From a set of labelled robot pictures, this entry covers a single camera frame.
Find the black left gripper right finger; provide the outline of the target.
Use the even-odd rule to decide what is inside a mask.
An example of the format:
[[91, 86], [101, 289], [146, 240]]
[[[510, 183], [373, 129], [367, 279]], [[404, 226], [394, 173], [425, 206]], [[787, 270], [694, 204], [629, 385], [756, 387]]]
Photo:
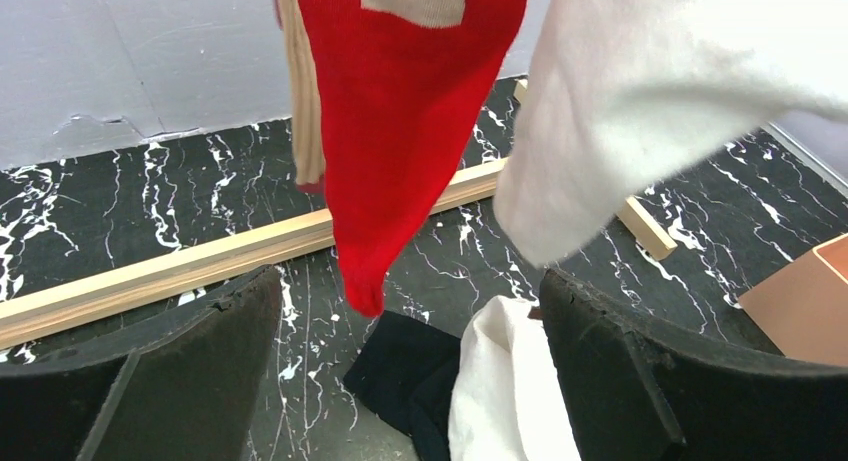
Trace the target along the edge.
[[582, 459], [846, 458], [845, 368], [698, 334], [555, 269], [539, 301]]

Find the black sock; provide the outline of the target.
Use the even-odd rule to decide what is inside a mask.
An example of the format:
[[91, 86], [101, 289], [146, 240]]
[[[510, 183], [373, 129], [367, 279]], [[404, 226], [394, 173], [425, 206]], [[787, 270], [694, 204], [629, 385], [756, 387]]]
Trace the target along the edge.
[[459, 361], [458, 337], [386, 310], [343, 385], [386, 424], [409, 436], [419, 459], [448, 461]]

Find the maroon beige purple striped sock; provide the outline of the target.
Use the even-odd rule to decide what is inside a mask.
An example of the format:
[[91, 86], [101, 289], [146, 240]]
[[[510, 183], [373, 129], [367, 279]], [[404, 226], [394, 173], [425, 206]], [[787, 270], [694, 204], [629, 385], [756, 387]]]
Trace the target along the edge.
[[321, 136], [321, 100], [311, 45], [298, 0], [275, 0], [275, 12], [283, 32], [290, 77], [295, 183], [308, 194], [321, 193], [325, 159]]

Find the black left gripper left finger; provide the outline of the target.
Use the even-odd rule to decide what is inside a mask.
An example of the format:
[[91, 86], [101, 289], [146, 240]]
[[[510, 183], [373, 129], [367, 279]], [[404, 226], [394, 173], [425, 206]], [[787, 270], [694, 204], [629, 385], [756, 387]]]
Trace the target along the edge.
[[236, 460], [282, 304], [255, 269], [201, 299], [1, 367], [5, 460]]

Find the white sock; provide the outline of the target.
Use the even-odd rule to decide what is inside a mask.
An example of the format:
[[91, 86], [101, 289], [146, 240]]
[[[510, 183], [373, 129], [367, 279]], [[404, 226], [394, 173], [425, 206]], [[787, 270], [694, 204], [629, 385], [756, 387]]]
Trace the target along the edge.
[[789, 111], [847, 118], [847, 0], [551, 0], [494, 198], [532, 265]]
[[557, 372], [532, 302], [495, 296], [461, 337], [448, 421], [453, 460], [577, 460]]

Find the peach desk organizer tray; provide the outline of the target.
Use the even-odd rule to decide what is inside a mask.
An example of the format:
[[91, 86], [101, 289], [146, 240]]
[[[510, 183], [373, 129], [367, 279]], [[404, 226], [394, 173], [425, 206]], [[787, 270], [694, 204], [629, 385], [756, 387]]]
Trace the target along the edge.
[[812, 248], [739, 304], [788, 358], [847, 365], [847, 236]]

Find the wooden hanger stand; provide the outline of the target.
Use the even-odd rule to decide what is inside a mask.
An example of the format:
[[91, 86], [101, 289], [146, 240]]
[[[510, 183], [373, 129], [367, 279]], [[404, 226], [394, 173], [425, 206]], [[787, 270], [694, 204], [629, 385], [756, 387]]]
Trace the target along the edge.
[[[506, 158], [456, 172], [431, 214], [493, 195]], [[677, 243], [634, 197], [618, 218], [661, 261]], [[1, 352], [334, 244], [322, 209], [1, 303]]]

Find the red sock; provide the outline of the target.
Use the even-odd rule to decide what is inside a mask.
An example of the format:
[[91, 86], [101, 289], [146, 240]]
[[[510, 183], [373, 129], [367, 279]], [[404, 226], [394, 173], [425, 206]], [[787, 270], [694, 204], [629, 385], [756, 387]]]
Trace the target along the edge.
[[527, 0], [297, 1], [346, 298], [376, 317], [390, 265], [459, 166]]

